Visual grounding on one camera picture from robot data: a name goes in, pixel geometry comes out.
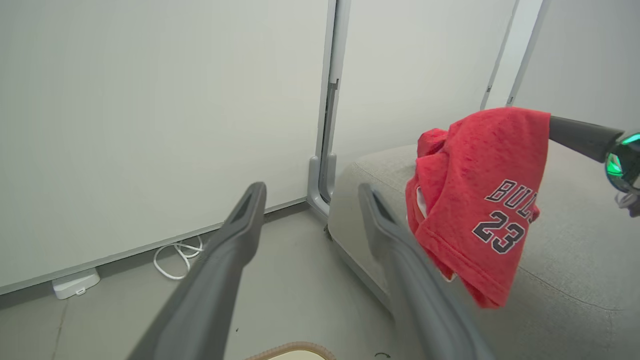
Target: gray fabric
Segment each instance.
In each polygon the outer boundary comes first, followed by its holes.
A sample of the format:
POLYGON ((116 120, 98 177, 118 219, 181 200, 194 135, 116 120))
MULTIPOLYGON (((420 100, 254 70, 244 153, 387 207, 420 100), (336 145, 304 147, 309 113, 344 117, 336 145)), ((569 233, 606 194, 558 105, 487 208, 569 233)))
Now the gray fabric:
MULTIPOLYGON (((450 284, 501 359, 628 359, 640 352, 640 221, 618 209, 601 164, 550 143, 529 229, 506 307, 479 309, 450 284)), ((385 293, 367 246, 357 186, 375 184, 404 219, 404 185, 415 146, 365 156, 338 178, 329 214, 334 240, 385 293)))

